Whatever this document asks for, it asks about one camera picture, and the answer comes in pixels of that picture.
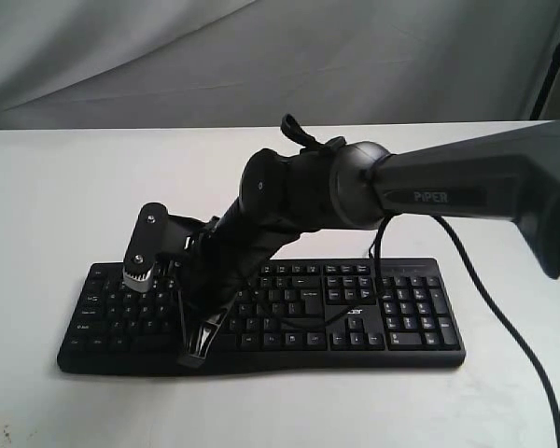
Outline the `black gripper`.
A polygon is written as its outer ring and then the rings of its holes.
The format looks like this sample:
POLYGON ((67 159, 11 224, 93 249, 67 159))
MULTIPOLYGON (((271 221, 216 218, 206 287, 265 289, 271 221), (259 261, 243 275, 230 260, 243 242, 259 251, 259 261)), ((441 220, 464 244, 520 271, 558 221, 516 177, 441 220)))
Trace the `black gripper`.
POLYGON ((207 222, 162 212, 156 228, 156 254, 180 262, 179 284, 171 275, 161 279, 161 293, 168 297, 161 333, 170 339, 178 365, 199 369, 229 313, 224 309, 280 249, 280 228, 260 225, 243 212, 207 222))

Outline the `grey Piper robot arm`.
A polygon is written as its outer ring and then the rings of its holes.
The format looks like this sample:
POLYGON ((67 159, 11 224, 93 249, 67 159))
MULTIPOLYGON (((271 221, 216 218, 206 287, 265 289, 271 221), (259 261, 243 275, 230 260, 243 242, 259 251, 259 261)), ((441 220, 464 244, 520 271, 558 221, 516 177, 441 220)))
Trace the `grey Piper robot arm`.
POLYGON ((256 269, 306 232, 373 230, 397 215, 514 223, 551 278, 560 276, 560 120, 414 152, 373 142, 317 142, 291 116, 301 146, 264 148, 244 168, 222 217, 167 219, 163 253, 180 263, 179 363, 199 368, 231 301, 256 269))

